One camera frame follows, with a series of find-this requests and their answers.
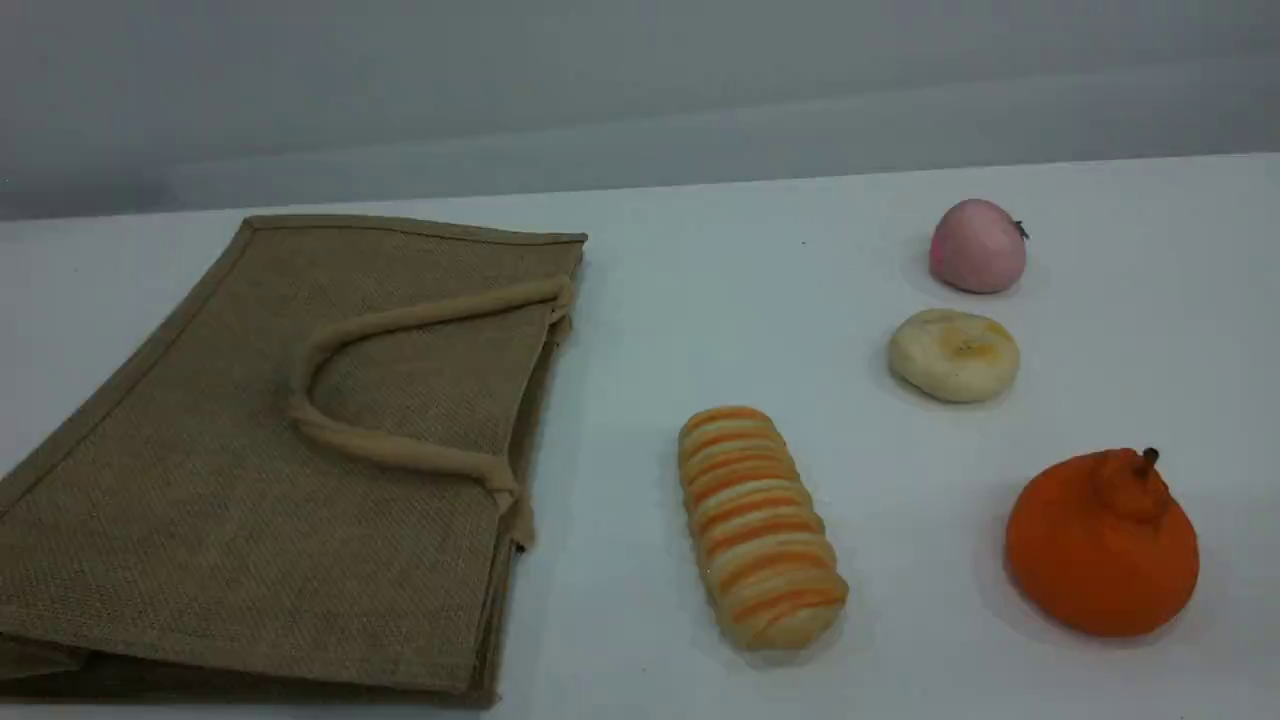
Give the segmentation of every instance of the bread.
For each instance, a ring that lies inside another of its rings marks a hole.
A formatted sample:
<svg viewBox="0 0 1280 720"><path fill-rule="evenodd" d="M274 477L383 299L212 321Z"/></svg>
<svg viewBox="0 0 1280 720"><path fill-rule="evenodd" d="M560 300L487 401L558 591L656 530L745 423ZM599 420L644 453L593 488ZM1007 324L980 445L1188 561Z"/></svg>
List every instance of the bread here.
<svg viewBox="0 0 1280 720"><path fill-rule="evenodd" d="M730 406L690 418L680 482L703 582L736 644L799 650L836 621L849 585L768 415Z"/></svg>
<svg viewBox="0 0 1280 720"><path fill-rule="evenodd" d="M922 310L888 343L890 370L947 402L979 402L1004 392L1021 355L1004 325L959 310Z"/></svg>

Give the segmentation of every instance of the jute bag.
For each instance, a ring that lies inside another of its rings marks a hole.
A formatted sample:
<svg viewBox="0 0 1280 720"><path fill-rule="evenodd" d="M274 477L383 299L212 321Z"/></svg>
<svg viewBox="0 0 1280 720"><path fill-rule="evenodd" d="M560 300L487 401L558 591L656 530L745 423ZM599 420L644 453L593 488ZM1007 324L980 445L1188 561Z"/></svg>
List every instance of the jute bag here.
<svg viewBox="0 0 1280 720"><path fill-rule="evenodd" d="M492 703L585 240L244 220L0 483L0 694Z"/></svg>

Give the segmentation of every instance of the fruit stem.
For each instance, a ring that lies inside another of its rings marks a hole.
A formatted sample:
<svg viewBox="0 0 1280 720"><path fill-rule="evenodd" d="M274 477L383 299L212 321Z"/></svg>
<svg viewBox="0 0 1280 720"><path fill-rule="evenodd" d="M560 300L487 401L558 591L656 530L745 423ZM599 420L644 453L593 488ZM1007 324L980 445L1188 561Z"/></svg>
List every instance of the fruit stem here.
<svg viewBox="0 0 1280 720"><path fill-rule="evenodd" d="M1138 477L1146 478L1151 474L1151 469L1156 466L1156 460L1160 460L1160 451L1155 447L1148 447L1142 451L1142 465L1138 466Z"/></svg>

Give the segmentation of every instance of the pink peach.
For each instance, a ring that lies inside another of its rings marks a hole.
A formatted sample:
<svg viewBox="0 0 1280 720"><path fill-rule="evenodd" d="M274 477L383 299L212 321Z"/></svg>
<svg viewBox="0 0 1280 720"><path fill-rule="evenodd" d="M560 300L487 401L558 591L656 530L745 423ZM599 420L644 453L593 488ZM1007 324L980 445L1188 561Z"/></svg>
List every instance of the pink peach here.
<svg viewBox="0 0 1280 720"><path fill-rule="evenodd" d="M1027 231L1000 205L965 200L942 215L929 247L929 272L969 292L1009 290L1027 268Z"/></svg>

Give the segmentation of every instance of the toy food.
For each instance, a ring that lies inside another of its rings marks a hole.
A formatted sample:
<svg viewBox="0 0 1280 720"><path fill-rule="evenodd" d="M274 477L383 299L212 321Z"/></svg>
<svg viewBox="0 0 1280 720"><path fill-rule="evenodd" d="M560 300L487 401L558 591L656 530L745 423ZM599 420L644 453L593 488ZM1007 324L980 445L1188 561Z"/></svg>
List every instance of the toy food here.
<svg viewBox="0 0 1280 720"><path fill-rule="evenodd" d="M1014 505L1005 553L1014 582L1062 624L1142 635L1187 605L1199 575L1196 529L1152 448L1078 455L1037 475Z"/></svg>
<svg viewBox="0 0 1280 720"><path fill-rule="evenodd" d="M969 292L1009 290L1027 268L1028 237L1000 205L965 200L947 210L933 231L929 270Z"/></svg>
<svg viewBox="0 0 1280 720"><path fill-rule="evenodd" d="M1004 325L959 310L922 310L888 343L888 366L947 402L977 402L1014 382L1021 355Z"/></svg>
<svg viewBox="0 0 1280 720"><path fill-rule="evenodd" d="M690 418L680 482L703 582L735 643L799 650L835 623L849 585L768 415L730 406Z"/></svg>

